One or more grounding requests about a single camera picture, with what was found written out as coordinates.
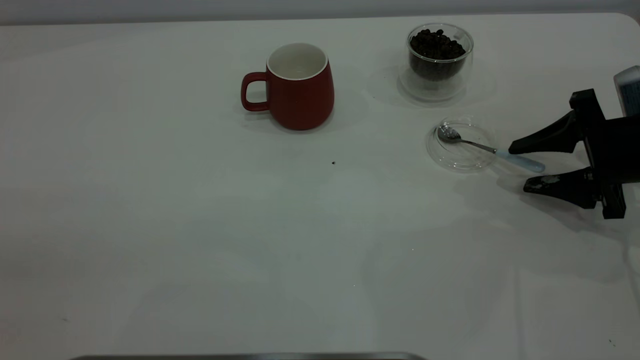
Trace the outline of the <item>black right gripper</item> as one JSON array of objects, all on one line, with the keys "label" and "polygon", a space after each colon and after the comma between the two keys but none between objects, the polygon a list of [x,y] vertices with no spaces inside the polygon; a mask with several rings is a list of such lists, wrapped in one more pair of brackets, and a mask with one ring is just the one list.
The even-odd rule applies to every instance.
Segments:
[{"label": "black right gripper", "polygon": [[639,182],[639,116],[606,119],[594,89],[574,92],[572,111],[549,126],[510,144],[514,155],[573,153],[583,143],[589,166],[526,180],[523,191],[560,199],[583,209],[602,205],[606,220],[626,216],[623,185]]}]

